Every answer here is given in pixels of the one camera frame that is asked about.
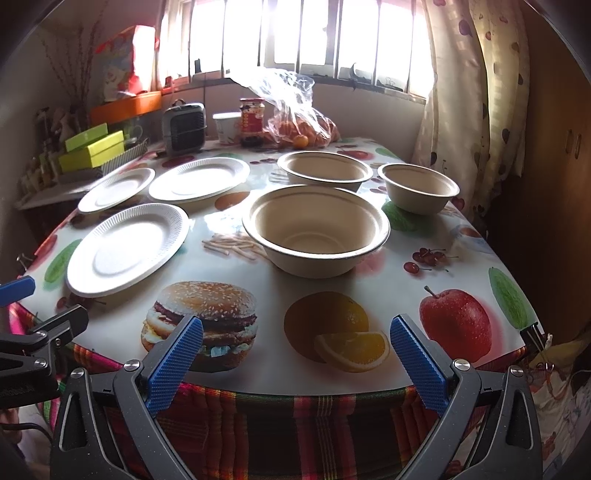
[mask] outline wooden cabinet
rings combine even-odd
[[[546,21],[522,10],[531,57],[524,174],[503,184],[486,223],[545,330],[564,342],[591,317],[591,85]]]

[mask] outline glass jar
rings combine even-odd
[[[262,98],[241,98],[241,137],[243,147],[260,147],[263,143],[262,124],[265,103]]]

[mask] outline cabinet handle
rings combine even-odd
[[[578,159],[579,157],[579,153],[581,152],[581,140],[583,138],[583,135],[579,134],[577,135],[577,144],[574,148],[574,158],[575,160]]]
[[[564,153],[570,153],[570,150],[573,146],[573,131],[569,129],[566,132],[566,142],[564,143]]]

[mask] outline paper bowl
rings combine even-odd
[[[277,166],[292,184],[322,185],[357,192],[374,172],[363,162],[330,152],[292,152],[283,155]]]
[[[294,185],[263,194],[242,218],[269,260],[298,277],[329,278],[353,268],[381,247],[388,218],[343,189]]]
[[[407,163],[382,165],[378,175],[386,182],[393,204],[407,212],[435,215],[460,193],[456,182],[438,171]]]

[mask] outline window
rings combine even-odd
[[[263,65],[427,96],[430,43],[420,0],[167,0],[162,84]]]

